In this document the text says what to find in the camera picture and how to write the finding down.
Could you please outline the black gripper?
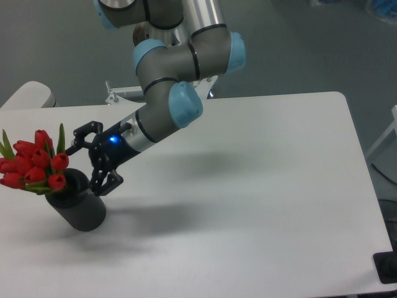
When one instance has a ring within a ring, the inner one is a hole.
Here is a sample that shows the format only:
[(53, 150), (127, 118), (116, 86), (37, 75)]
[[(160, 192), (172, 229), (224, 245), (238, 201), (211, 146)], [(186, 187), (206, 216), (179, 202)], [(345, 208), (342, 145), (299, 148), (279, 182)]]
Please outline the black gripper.
[[(89, 150), (89, 157), (93, 167), (89, 189), (96, 196), (106, 196), (123, 183), (123, 178), (116, 169), (126, 161), (140, 154), (132, 148), (122, 136), (130, 130), (132, 124), (121, 124), (121, 121), (103, 130), (101, 122), (90, 121), (73, 131), (74, 139), (71, 146), (65, 150), (69, 156), (82, 148)], [(92, 142), (85, 138), (94, 133)]]

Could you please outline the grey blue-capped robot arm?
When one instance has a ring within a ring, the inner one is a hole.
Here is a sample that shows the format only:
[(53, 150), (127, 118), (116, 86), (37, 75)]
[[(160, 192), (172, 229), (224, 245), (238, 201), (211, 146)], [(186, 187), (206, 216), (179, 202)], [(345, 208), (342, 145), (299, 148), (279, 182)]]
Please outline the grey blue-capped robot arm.
[(228, 30), (219, 1), (96, 1), (106, 27), (121, 28), (142, 22), (173, 33), (175, 42), (152, 35), (133, 51), (133, 67), (143, 91), (144, 105), (104, 129), (92, 121), (74, 131), (73, 154), (88, 150), (93, 167), (89, 188), (104, 196), (122, 184), (117, 168), (187, 127), (203, 112), (194, 81), (232, 73), (246, 64), (242, 36)]

